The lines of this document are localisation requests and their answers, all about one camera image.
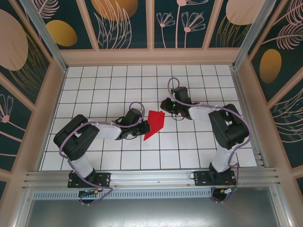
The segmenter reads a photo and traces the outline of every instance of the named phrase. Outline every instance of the black mounting plate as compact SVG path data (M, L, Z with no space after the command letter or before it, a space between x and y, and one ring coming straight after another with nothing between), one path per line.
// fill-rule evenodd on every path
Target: black mounting plate
M195 186L228 186L228 181L225 177L227 177L233 185L236 184L235 173L232 170L226 172L225 177L218 179L216 182L212 181L208 171L194 171L193 174Z
M109 187L111 173L96 173L93 184ZM69 174L68 188L93 188L93 186L83 182L75 173Z

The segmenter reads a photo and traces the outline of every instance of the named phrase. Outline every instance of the white grid floor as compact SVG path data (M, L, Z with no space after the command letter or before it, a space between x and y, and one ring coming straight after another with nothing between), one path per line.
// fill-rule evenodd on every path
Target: white grid floor
M124 116L129 104L141 101L146 109L161 111L168 97L167 82L178 77L189 88L193 102L223 106L234 104L242 114L227 65L148 65L69 67L40 170L71 170L59 156L55 134L72 117L107 121ZM96 170L207 168L216 146L210 123L175 121L165 113L164 128L148 140L94 140L86 152ZM256 167L251 144L240 149L233 163Z

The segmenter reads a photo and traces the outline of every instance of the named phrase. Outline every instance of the flower illustration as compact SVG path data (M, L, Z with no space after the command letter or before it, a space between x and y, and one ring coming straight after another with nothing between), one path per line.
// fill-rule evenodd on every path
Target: flower illustration
M166 48L163 35L163 28L174 25L175 21L173 20L173 16L171 15L171 13L163 13L163 15L161 13L157 13L157 20L161 27L163 45L164 48Z
M200 5L207 3L208 0L177 0L177 4L179 6L186 6L186 5Z
M205 29L205 24L203 24L204 18L203 13L192 13L190 17L188 17L188 12L182 13L182 24L185 31L184 38L184 48L186 48L186 37L188 32L201 31Z
M14 99L12 97L8 96L7 101L5 101L4 95L0 95L0 122L9 122L9 115L11 113L11 109L13 108L13 103Z

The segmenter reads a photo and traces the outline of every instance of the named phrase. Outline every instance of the red fabric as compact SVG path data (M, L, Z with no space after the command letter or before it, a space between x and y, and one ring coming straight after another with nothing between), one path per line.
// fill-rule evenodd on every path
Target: red fabric
M164 118L165 118L165 113L160 111L153 111L150 110L148 112L148 119L147 123L151 127L151 131L144 136L144 140L147 140L149 137L154 135L156 132L161 130L164 127Z

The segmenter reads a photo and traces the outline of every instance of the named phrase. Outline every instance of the enclosure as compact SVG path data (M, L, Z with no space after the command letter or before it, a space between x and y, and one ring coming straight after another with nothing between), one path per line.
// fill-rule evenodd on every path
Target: enclosure
M1 225L302 225L302 0L4 0L0 18ZM223 204L191 177L219 148L211 123L160 107L172 77L192 102L233 104L250 125ZM55 135L134 101L144 120L163 111L164 127L94 139L86 156L114 190L81 206Z

